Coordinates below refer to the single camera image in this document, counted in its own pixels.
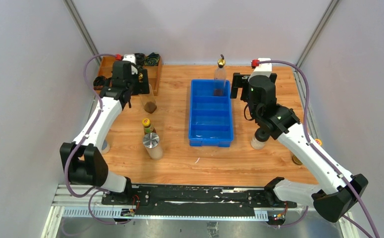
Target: sauce bottle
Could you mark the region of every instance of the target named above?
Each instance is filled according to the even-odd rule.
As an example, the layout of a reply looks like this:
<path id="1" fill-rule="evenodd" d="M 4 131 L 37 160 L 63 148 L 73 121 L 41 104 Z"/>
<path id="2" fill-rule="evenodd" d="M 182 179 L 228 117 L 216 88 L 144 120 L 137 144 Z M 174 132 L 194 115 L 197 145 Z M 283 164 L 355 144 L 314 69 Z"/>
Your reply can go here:
<path id="1" fill-rule="evenodd" d="M 151 121 L 148 118 L 142 120 L 142 125 L 144 126 L 144 135 L 148 133 L 157 133 L 157 130 L 152 126 Z"/>

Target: cylindrical container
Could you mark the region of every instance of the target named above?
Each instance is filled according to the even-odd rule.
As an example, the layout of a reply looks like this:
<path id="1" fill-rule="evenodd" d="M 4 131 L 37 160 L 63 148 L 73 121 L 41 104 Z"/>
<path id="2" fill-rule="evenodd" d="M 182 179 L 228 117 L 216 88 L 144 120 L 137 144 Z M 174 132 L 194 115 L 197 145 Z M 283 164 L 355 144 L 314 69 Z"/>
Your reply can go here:
<path id="1" fill-rule="evenodd" d="M 149 114 L 152 114 L 157 109 L 157 104 L 155 102 L 154 92 L 152 90 L 151 84 L 148 84 L 148 86 L 150 87 L 150 93 L 140 94 L 139 97 L 141 98 L 141 102 L 142 102 L 142 106 L 144 107 L 144 110 Z"/>
<path id="2" fill-rule="evenodd" d="M 163 147 L 160 143 L 160 137 L 156 133 L 148 133 L 142 139 L 142 143 L 153 160 L 159 160 L 163 157 Z"/>
<path id="3" fill-rule="evenodd" d="M 110 150 L 110 145 L 107 143 L 106 140 L 104 140 L 103 145 L 101 147 L 101 154 L 105 154 Z"/>
<path id="4" fill-rule="evenodd" d="M 322 143 L 322 141 L 321 141 L 320 139 L 315 139 L 315 141 L 316 141 L 320 146 L 323 145 L 323 143 Z M 294 164 L 296 164 L 296 165 L 302 165 L 302 164 L 303 164 L 303 162 L 301 162 L 301 161 L 297 158 L 297 156 L 295 156 L 294 154 L 292 155 L 291 159 L 292 159 L 292 161 L 294 162 Z"/>
<path id="5" fill-rule="evenodd" d="M 155 129 L 155 127 L 151 124 L 151 120 L 149 120 L 148 118 L 144 118 L 142 120 L 142 125 L 144 126 L 144 135 L 148 134 L 148 133 L 157 133 L 157 130 Z"/>
<path id="6" fill-rule="evenodd" d="M 221 55 L 221 59 L 218 60 L 218 68 L 214 74 L 214 96 L 223 96 L 225 88 L 225 80 L 227 79 L 227 71 L 224 68 L 225 60 Z"/>
<path id="7" fill-rule="evenodd" d="M 259 128 L 256 130 L 255 135 L 253 136 L 250 144 L 252 145 L 253 149 L 261 150 L 265 146 L 268 139 L 269 139 L 269 134 L 264 132 L 261 128 Z"/>

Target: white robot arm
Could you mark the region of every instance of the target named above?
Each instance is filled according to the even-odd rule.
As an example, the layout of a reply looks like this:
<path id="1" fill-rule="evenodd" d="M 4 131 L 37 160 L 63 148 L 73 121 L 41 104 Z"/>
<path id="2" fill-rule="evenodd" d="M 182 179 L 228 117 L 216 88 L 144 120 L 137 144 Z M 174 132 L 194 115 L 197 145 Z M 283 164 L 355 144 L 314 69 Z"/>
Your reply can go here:
<path id="1" fill-rule="evenodd" d="M 345 177 L 359 195 L 363 193 L 368 181 L 362 174 L 353 176 L 317 143 L 311 144 L 313 138 L 309 137 L 310 143 L 307 141 L 303 125 L 294 111 L 276 103 L 276 74 L 272 73 L 272 64 L 257 63 L 267 60 L 271 59 L 254 60 L 252 66 L 255 70 L 251 75 L 235 73 L 230 97 L 236 98 L 237 89 L 243 88 L 241 100 L 247 102 L 252 120 L 260 127 L 258 131 L 287 147 L 314 175 L 319 185 L 276 178 L 268 183 L 265 190 L 272 192 L 277 201 L 293 201 L 314 206 L 326 220 L 336 222 L 356 203 L 354 195 L 342 178 Z M 336 165 L 340 173 L 338 174 L 312 146 Z"/>
<path id="2" fill-rule="evenodd" d="M 129 178 L 109 171 L 102 157 L 102 149 L 114 120 L 126 104 L 130 107 L 130 96 L 149 93 L 147 71 L 138 69 L 135 63 L 136 58 L 132 54 L 124 55 L 123 60 L 114 62 L 111 87 L 105 86 L 101 90 L 101 103 L 97 104 L 87 124 L 73 142 L 63 143 L 60 148 L 63 167 L 69 163 L 70 182 L 93 185 L 120 193 L 121 200 L 131 198 L 132 184 Z M 71 152 L 76 148 L 77 151 L 71 157 Z"/>

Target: glass jar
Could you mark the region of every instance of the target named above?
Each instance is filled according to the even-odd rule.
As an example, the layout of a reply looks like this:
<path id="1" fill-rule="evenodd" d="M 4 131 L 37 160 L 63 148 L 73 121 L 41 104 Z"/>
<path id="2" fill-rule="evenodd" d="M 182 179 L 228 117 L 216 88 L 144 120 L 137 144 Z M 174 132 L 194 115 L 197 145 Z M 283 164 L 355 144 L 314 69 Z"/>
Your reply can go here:
<path id="1" fill-rule="evenodd" d="M 139 97 L 141 98 L 142 106 L 144 107 L 144 110 L 148 112 L 149 114 L 152 114 L 157 109 L 157 104 L 155 102 L 154 92 L 152 89 L 151 84 L 148 84 L 150 87 L 150 93 L 149 94 L 140 94 Z"/>

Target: white wall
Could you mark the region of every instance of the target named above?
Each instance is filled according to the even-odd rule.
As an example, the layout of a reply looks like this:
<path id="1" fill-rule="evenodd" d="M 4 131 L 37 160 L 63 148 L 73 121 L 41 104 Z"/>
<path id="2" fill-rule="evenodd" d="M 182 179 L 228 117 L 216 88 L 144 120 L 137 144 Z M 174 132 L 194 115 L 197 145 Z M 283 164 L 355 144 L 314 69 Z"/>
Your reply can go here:
<path id="1" fill-rule="evenodd" d="M 303 71 L 324 147 L 367 177 L 362 198 L 384 237 L 384 1 L 341 1 Z"/>
<path id="2" fill-rule="evenodd" d="M 165 63 L 296 62 L 330 0 L 74 0 L 100 53 L 152 51 Z"/>
<path id="3" fill-rule="evenodd" d="M 0 237 L 41 235 L 63 178 L 59 147 L 91 106 L 90 56 L 62 1 L 0 0 Z"/>

